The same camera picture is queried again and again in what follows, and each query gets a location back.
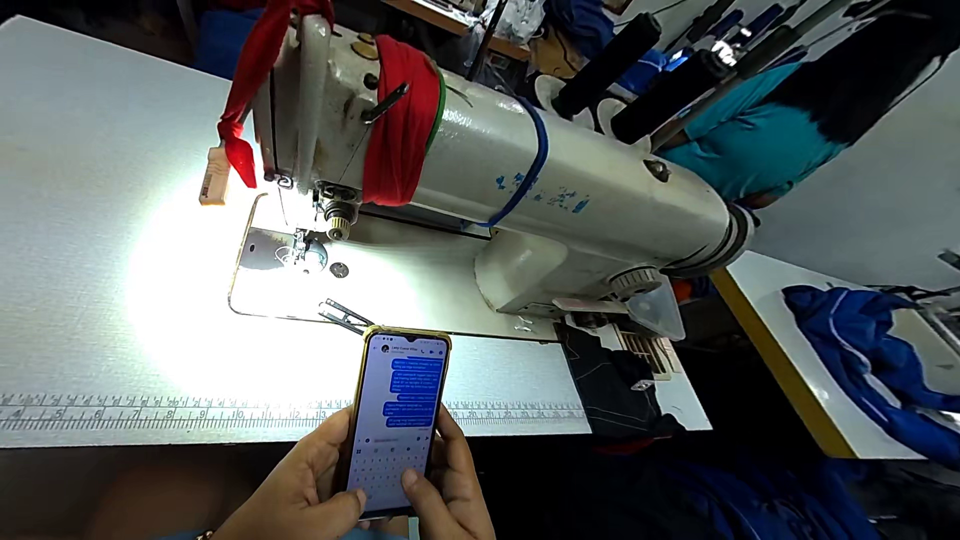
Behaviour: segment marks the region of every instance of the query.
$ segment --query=chat bubble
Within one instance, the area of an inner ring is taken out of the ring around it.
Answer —
[[[396,417],[433,416],[433,404],[423,402],[387,402],[383,404],[383,415]]]
[[[439,388],[439,372],[394,371],[390,376],[390,392],[393,394],[435,394]]]
[[[437,399],[437,394],[400,394],[396,396],[399,402],[433,402]]]
[[[433,424],[433,417],[388,418],[387,428],[426,428]]]
[[[440,373],[444,370],[444,361],[428,358],[394,358],[390,366],[394,369],[407,371],[435,371]]]

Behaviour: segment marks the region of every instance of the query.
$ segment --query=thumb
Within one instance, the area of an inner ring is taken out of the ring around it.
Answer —
[[[446,508],[444,498],[440,496],[440,492],[430,483],[430,480],[413,469],[407,469],[403,471],[400,483],[403,485],[403,493],[417,510],[420,526],[426,532],[424,536],[453,538],[460,526],[453,519],[450,510]]]
[[[366,504],[367,494],[362,489],[354,489],[342,491],[326,503],[305,511],[311,528],[318,532],[318,538],[340,538],[356,527]]]

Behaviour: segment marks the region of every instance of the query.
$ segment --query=machine lever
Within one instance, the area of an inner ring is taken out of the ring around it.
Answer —
[[[342,311],[342,312],[344,313],[344,316],[343,316],[343,317],[335,317],[335,316],[333,316],[333,315],[331,315],[331,314],[329,314],[329,313],[324,313],[323,311],[318,312],[318,313],[317,313],[318,315],[322,316],[324,319],[330,321],[331,323],[336,323],[336,324],[338,324],[338,325],[344,327],[345,329],[347,329],[347,330],[349,330],[349,331],[352,331],[352,332],[354,332],[354,333],[358,333],[358,334],[360,334],[360,335],[363,335],[363,332],[364,332],[364,331],[361,330],[360,328],[358,328],[357,326],[355,326],[354,323],[351,323],[351,322],[350,322],[350,317],[353,317],[354,319],[357,319],[358,321],[360,321],[361,323],[363,323],[363,326],[366,326],[366,327],[370,327],[370,326],[373,326],[373,325],[376,324],[376,323],[374,323],[374,321],[368,319],[367,317],[364,317],[363,315],[357,313],[356,311],[351,311],[351,310],[350,310],[349,308],[347,308],[346,306],[341,306],[340,304],[337,304],[336,302],[330,300],[329,298],[327,298],[326,300],[324,300],[324,303],[321,304],[321,306],[323,306],[323,305],[327,305],[327,306],[333,307],[334,309],[337,309],[338,311]]]
[[[397,86],[394,91],[387,94],[387,97],[383,98],[383,101],[373,106],[372,109],[361,112],[360,119],[363,120],[364,124],[372,124],[377,118],[383,116],[383,113],[390,107],[396,105],[396,102],[400,101],[400,98],[405,96],[409,89],[409,83],[401,83],[400,86]]]

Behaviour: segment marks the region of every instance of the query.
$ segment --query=measuring tape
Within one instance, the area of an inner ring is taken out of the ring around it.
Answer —
[[[0,433],[23,430],[312,429],[351,399],[300,404],[236,398],[104,394],[0,394]],[[583,407],[549,402],[444,402],[469,426],[567,424]]]

